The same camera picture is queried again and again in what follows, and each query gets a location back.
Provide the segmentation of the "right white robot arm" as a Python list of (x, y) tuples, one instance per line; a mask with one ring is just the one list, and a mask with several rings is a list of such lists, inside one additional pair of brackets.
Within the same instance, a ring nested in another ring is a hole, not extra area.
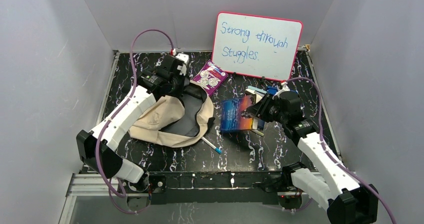
[(368, 189), (344, 170), (339, 158), (320, 139), (312, 121), (303, 116), (300, 101), (294, 91), (283, 91), (276, 96), (266, 94), (242, 115), (280, 123), (286, 137), (319, 171), (320, 178), (300, 162), (283, 167), (281, 183), (286, 190), (298, 188), (306, 192), (326, 211), (332, 224), (374, 223), (378, 215), (376, 189)]

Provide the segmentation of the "beige canvas backpack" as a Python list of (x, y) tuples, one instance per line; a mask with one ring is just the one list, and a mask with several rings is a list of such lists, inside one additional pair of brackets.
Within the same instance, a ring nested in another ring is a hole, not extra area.
[(130, 127), (133, 139), (183, 148), (197, 143), (214, 123), (214, 104), (207, 92), (193, 81), (180, 98), (161, 97)]

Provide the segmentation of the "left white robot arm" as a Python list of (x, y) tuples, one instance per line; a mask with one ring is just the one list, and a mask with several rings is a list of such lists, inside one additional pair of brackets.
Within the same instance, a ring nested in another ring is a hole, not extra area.
[(144, 69), (134, 78), (124, 100), (90, 131), (76, 136), (79, 157), (105, 180), (110, 178), (130, 182), (137, 192), (149, 187), (149, 173), (139, 165), (116, 153), (120, 141), (135, 121), (164, 96), (180, 97), (188, 85), (187, 54), (166, 55), (161, 64)]

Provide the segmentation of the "purple colouring book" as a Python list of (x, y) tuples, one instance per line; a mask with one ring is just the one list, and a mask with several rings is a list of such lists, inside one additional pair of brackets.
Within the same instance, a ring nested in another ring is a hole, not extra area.
[(200, 85), (208, 96), (212, 96), (228, 76), (229, 75), (215, 63), (208, 60), (199, 73), (192, 78), (192, 81)]

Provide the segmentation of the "Jane Eyre paperback book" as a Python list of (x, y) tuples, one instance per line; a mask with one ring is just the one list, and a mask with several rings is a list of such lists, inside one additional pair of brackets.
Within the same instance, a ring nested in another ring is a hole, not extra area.
[(256, 104), (256, 95), (224, 100), (221, 103), (220, 131), (231, 133), (257, 129), (258, 120), (247, 112), (247, 108), (254, 104)]

